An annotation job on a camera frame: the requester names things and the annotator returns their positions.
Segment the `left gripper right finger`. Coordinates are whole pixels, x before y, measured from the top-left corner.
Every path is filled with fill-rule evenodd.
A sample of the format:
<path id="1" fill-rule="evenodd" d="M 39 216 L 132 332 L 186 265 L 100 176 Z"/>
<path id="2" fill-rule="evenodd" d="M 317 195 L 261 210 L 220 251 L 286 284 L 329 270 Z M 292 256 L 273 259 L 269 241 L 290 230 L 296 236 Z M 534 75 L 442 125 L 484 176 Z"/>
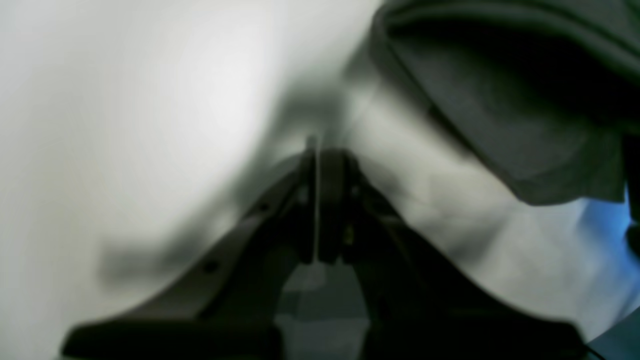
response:
<path id="1" fill-rule="evenodd" d="M 352 267 L 370 326 L 361 360 L 584 360 L 567 322 L 488 294 L 411 228 L 352 153 L 318 154 L 318 259 Z"/>

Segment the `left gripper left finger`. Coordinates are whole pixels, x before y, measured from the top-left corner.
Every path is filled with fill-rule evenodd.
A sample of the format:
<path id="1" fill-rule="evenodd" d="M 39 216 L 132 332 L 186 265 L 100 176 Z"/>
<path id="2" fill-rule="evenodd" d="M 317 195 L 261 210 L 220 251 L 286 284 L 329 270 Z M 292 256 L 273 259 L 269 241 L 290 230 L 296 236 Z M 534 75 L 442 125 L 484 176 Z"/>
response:
<path id="1" fill-rule="evenodd" d="M 314 257 L 317 141 L 178 280 L 66 336 L 72 360 L 283 360 L 283 286 Z"/>

